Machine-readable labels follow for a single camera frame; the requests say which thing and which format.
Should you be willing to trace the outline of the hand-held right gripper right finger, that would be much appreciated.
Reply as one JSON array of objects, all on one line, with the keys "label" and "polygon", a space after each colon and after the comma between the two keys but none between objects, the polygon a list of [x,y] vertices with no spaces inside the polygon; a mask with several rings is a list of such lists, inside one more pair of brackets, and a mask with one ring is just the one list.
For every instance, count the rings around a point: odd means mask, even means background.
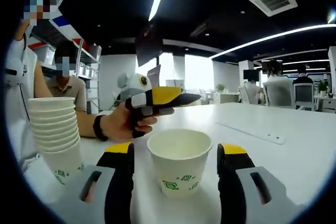
[{"label": "hand-held right gripper right finger", "polygon": [[304,209],[288,196],[285,185],[247,151],[234,144],[217,146],[221,223],[290,223]]}]

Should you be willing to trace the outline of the person's left hand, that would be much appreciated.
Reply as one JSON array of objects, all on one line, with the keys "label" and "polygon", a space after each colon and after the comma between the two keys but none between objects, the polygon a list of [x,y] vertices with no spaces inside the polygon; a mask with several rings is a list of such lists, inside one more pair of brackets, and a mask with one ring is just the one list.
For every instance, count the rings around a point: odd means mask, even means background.
[{"label": "person's left hand", "polygon": [[[152,131],[152,125],[157,123],[158,117],[174,113],[173,108],[161,111],[150,116],[145,116],[137,122],[135,129],[144,134]],[[111,140],[130,140],[132,139],[132,127],[130,124],[131,111],[125,107],[122,102],[109,115],[105,115],[100,120],[102,134]]]}]

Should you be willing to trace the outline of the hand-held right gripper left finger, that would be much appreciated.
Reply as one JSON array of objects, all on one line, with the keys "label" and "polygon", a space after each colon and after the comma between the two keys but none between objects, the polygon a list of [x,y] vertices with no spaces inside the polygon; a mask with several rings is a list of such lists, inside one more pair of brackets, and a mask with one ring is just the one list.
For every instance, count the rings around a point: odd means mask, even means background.
[{"label": "hand-held right gripper left finger", "polygon": [[64,223],[130,223],[134,144],[108,147],[96,165],[88,165],[66,183],[49,208]]}]

